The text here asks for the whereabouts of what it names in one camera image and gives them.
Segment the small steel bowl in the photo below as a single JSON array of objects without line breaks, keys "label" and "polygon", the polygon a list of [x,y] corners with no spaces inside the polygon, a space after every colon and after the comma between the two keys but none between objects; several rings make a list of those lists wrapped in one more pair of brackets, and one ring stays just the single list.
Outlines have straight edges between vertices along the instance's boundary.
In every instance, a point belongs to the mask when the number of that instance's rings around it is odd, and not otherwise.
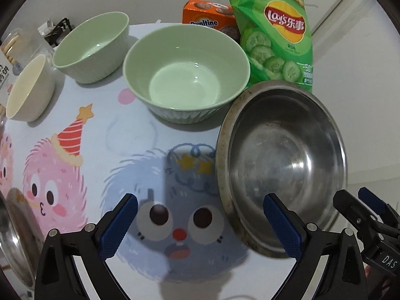
[{"label": "small steel bowl", "polygon": [[220,127],[215,152],[220,200],[245,246],[267,257],[285,250],[263,211],[276,194],[305,223],[331,229],[333,197],[347,187],[347,156],[338,126],[305,89],[268,80],[246,89]]}]

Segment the yam biscuit package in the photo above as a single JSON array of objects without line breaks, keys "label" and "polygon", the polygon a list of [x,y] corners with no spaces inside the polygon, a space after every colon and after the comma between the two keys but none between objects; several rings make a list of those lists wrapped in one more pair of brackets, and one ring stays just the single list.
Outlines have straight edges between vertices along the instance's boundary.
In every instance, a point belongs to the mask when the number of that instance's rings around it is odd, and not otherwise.
[{"label": "yam biscuit package", "polygon": [[1,41],[1,116],[6,115],[6,105],[14,83],[23,70],[22,64],[12,55],[13,46],[22,42],[25,32],[21,28],[14,29]]}]

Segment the cartoon printed tablecloth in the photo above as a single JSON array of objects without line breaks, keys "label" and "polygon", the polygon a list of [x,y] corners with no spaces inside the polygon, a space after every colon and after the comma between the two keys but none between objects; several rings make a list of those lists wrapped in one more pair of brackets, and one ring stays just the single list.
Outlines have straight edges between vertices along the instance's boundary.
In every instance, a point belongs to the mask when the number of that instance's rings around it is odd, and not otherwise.
[{"label": "cartoon printed tablecloth", "polygon": [[232,231],[214,159],[225,109],[192,125],[157,118],[121,69],[80,85],[61,73],[35,121],[6,120],[1,187],[41,231],[80,230],[127,194],[138,217],[108,265],[132,299],[270,299],[292,259],[250,250]]}]

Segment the green ceramic bowl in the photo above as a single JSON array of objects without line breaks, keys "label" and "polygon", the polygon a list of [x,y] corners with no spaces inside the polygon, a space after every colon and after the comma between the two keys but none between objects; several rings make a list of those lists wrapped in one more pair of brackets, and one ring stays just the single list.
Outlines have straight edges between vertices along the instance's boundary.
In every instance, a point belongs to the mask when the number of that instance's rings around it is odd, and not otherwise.
[{"label": "green ceramic bowl", "polygon": [[80,84],[116,71],[130,48],[129,16],[122,11],[96,15],[74,28],[59,44],[53,66]]},{"label": "green ceramic bowl", "polygon": [[133,44],[123,76],[155,116],[186,125],[204,121],[239,96],[250,79],[250,62],[228,35],[174,24]]}]

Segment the orange Ovaltine biscuit box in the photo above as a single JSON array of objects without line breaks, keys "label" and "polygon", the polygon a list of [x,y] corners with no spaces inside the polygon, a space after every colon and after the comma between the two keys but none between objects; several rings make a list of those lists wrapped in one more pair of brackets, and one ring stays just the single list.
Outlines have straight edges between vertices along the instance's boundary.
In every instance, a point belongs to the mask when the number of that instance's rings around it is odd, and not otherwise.
[{"label": "orange Ovaltine biscuit box", "polygon": [[231,6],[202,0],[189,0],[182,10],[182,23],[218,30],[239,43],[241,34]]}]

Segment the green ceramic bowl back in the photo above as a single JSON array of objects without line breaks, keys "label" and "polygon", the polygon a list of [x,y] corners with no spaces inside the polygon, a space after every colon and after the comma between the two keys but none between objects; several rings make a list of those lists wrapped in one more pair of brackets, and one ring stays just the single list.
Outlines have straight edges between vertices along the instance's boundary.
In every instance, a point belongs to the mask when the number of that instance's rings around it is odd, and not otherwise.
[{"label": "green ceramic bowl back", "polygon": [[130,48],[129,16],[122,11],[96,15],[74,28],[59,44],[53,66],[80,84],[116,71]]}]

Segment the cream ceramic bowl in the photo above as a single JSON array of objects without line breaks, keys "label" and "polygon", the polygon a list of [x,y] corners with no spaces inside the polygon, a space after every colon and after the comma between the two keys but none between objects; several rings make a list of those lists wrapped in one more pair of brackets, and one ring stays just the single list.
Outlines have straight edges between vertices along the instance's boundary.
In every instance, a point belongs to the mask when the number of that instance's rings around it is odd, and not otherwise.
[{"label": "cream ceramic bowl", "polygon": [[33,58],[13,84],[6,105],[6,117],[15,121],[36,121],[45,111],[56,88],[56,80],[44,54]]}]

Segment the large steel bowl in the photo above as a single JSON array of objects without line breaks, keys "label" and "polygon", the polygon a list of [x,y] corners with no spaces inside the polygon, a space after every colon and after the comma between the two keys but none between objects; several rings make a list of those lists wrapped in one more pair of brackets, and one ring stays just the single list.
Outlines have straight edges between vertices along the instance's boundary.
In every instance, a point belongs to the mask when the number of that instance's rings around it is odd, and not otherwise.
[{"label": "large steel bowl", "polygon": [[36,217],[27,199],[13,187],[1,196],[1,251],[9,266],[28,289],[35,288],[44,244]]}]

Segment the green Lay's chips bag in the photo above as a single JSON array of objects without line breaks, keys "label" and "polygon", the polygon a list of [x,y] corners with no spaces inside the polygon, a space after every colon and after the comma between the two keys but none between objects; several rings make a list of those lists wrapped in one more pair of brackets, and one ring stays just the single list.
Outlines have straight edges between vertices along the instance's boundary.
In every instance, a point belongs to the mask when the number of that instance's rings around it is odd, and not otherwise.
[{"label": "green Lay's chips bag", "polygon": [[283,80],[313,89],[313,46],[304,0],[229,0],[250,63],[249,86]]}]

